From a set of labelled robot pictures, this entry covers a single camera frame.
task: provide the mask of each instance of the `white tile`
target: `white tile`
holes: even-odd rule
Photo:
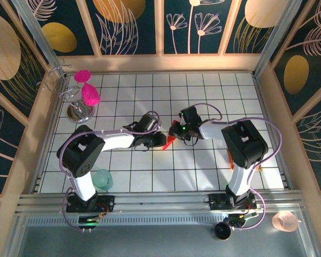
[[[227,114],[244,114],[241,100],[225,100]]]
[[[154,100],[170,100],[170,87],[155,87]]]
[[[227,115],[228,116],[228,121],[229,122],[232,122],[234,120],[237,120],[237,119],[241,119],[241,118],[245,118],[246,115],[245,114],[231,114],[231,115]]]
[[[153,183],[154,192],[174,191],[173,170],[155,170],[153,174]]]
[[[188,95],[190,100],[205,100],[204,87],[188,87]]]
[[[189,100],[189,106],[198,104],[198,103],[205,103],[205,100]],[[198,115],[207,115],[208,114],[208,106],[205,104],[200,104],[195,106]]]
[[[97,108],[98,116],[114,116],[116,114],[116,102],[100,102]]]
[[[264,138],[265,142],[267,143],[267,146],[269,148],[271,148],[272,147],[272,143],[271,143],[271,140],[270,140],[269,133],[266,130],[261,130],[261,131],[259,131],[259,134]]]
[[[258,100],[242,100],[246,114],[262,114],[262,108]]]
[[[253,79],[250,73],[236,73],[235,76],[239,86],[253,85]]]
[[[87,83],[91,84],[94,87],[101,87],[102,77],[103,77],[102,75],[91,75]]]
[[[41,193],[61,193],[63,191],[65,174],[62,172],[46,172]]]
[[[262,114],[248,114],[248,115],[246,115],[246,117],[263,118],[264,116]],[[263,122],[261,120],[255,120],[255,119],[252,119],[251,121],[252,121],[253,125],[255,125],[255,127],[258,130],[266,130],[267,129],[265,122]]]
[[[48,160],[48,165],[46,171],[60,171],[59,168],[59,159],[56,156],[56,153],[50,153]]]
[[[110,162],[111,162],[111,151],[103,151],[99,154],[91,170],[92,171],[109,170]]]
[[[254,86],[239,87],[242,99],[258,99],[256,88]]]
[[[117,87],[103,87],[100,92],[101,101],[116,101],[118,95]]]
[[[133,116],[134,102],[117,102],[116,116]]]
[[[235,86],[236,78],[234,73],[220,73],[220,81],[222,86]]]
[[[202,74],[187,74],[188,86],[203,86]]]
[[[207,99],[224,99],[221,86],[205,87],[205,95]]]
[[[135,90],[135,100],[150,100],[152,101],[152,87],[137,87]]]
[[[220,190],[225,190],[232,178],[233,171],[231,169],[218,169]]]
[[[131,152],[112,152],[110,170],[131,170]]]
[[[56,134],[54,142],[52,143],[51,151],[57,152],[58,149],[65,143],[71,134]]]
[[[176,191],[196,191],[195,170],[175,170]]]
[[[62,193],[65,193],[69,187],[72,187],[70,179],[65,177],[65,181],[64,181],[64,186],[63,186],[63,191]]]
[[[271,154],[273,154],[273,149],[269,149],[269,151],[267,152],[267,154],[265,154],[264,159],[269,157]],[[262,168],[277,168],[277,161],[276,161],[276,157],[272,157],[269,160],[267,160],[266,162],[263,162],[261,164]]]
[[[218,169],[226,169],[231,166],[230,159],[228,158],[227,149],[217,149],[217,150],[214,150],[214,152],[215,152],[216,166]]]
[[[152,192],[152,171],[131,171],[131,192]]]
[[[212,104],[214,107],[218,108],[218,110],[222,114],[226,114],[226,107],[225,107],[225,101],[224,100],[207,100],[207,103]],[[208,113],[209,114],[219,114],[212,107],[208,107]]]
[[[189,106],[188,100],[171,101],[172,115],[178,115],[178,113]]]
[[[118,87],[119,75],[104,75],[102,80],[102,87]]]
[[[195,150],[196,169],[215,169],[214,150]]]
[[[169,85],[169,74],[154,74],[154,87],[168,87]]]
[[[152,74],[137,74],[137,87],[152,87]]]
[[[195,168],[193,150],[175,150],[173,151],[173,159],[176,170]]]
[[[214,170],[196,170],[197,189],[199,191],[205,190],[219,190],[218,174]]]
[[[203,81],[205,86],[220,86],[220,77],[218,73],[203,74]]]
[[[238,86],[223,86],[224,99],[241,99]]]
[[[70,133],[75,131],[76,123],[71,122],[68,118],[59,118],[56,133]]]
[[[118,101],[134,101],[135,88],[122,87],[118,90]]]
[[[171,87],[171,100],[187,100],[188,91],[187,87]]]
[[[154,111],[159,115],[171,115],[170,101],[154,101]]]
[[[199,139],[194,149],[213,149],[213,141],[211,139]]]
[[[127,126],[127,125],[131,124],[132,122],[134,122],[133,116],[118,116],[118,117],[116,117],[116,120],[115,120],[114,129],[119,130],[123,126]]]
[[[277,168],[265,168],[261,175],[265,189],[284,188],[282,178]]]
[[[153,151],[153,170],[172,170],[172,151]]]
[[[135,74],[120,75],[119,87],[135,87]]]
[[[143,116],[152,110],[152,101],[135,101],[134,116]]]
[[[94,130],[95,128],[95,122],[96,122],[96,117],[92,117],[90,120],[81,123],[81,124],[76,124],[76,129],[78,129],[79,126],[81,125],[86,125],[88,126],[91,130]]]
[[[95,130],[113,130],[114,129],[114,117],[97,117]]]
[[[187,78],[185,74],[170,74],[170,86],[186,86]]]
[[[253,189],[264,189],[261,174],[258,170],[256,170],[253,174],[250,187],[252,187]]]
[[[152,170],[152,151],[132,151],[132,170]]]
[[[162,124],[159,131],[168,132],[172,124],[171,116],[161,116],[160,121],[162,122]]]
[[[129,192],[130,171],[110,171],[113,179],[113,186],[108,190],[112,193]]]

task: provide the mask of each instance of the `pink round object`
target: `pink round object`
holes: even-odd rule
[[[91,74],[88,70],[78,71],[74,75],[74,79],[80,83],[87,82],[90,79],[90,77],[91,77]]]
[[[82,89],[82,99],[88,106],[94,106],[99,103],[100,95],[95,87],[85,83]]]

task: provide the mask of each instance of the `red object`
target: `red object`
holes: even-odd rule
[[[178,122],[177,120],[174,120],[173,122],[172,122],[172,125],[174,125],[176,122]],[[168,135],[167,136],[167,139],[166,139],[166,145],[165,146],[163,146],[163,151],[165,150],[165,149],[167,149],[174,141],[175,141],[175,137],[173,137],[173,136],[171,136],[171,135]]]
[[[98,91],[95,87],[85,82],[85,85],[82,89],[82,99],[86,105],[94,106],[99,103],[100,95],[98,94]]]
[[[74,75],[74,79],[77,82],[87,82],[90,79],[90,77],[91,77],[91,74],[88,70],[78,71]]]

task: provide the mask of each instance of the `floral wall panel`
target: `floral wall panel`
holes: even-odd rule
[[[321,189],[321,101],[296,126]]]
[[[0,92],[29,116],[45,70],[0,5]]]
[[[164,53],[217,54],[232,0],[165,0]]]
[[[24,128],[0,105],[0,194],[14,161]]]
[[[155,54],[154,0],[86,0],[102,55]]]
[[[26,2],[57,56],[94,55],[75,0]]]
[[[292,114],[321,88],[321,0],[317,0],[274,68]]]
[[[297,14],[295,15],[295,17],[293,18],[293,20],[291,21],[287,31],[284,33],[283,37],[281,38],[280,42],[278,43],[278,46],[276,47],[276,49],[274,50],[270,61],[272,62],[274,60],[274,58],[276,57],[279,49],[282,47],[282,44],[284,43],[285,39],[288,37],[288,34],[292,31],[292,28],[295,25],[295,22],[297,21],[298,17],[300,16],[303,8],[305,7],[306,3],[308,2],[308,0],[302,0],[301,5],[299,10],[297,11]]]
[[[288,0],[242,0],[227,54],[260,54]]]

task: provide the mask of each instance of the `wall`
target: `wall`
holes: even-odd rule
[[[37,85],[46,70],[19,18],[0,1],[0,253],[51,114],[54,97]]]
[[[43,8],[29,3],[56,54],[73,70],[132,72],[253,70],[287,2],[55,0]]]
[[[261,84],[284,136],[291,179],[303,191],[321,244],[321,0],[303,1],[301,10]]]

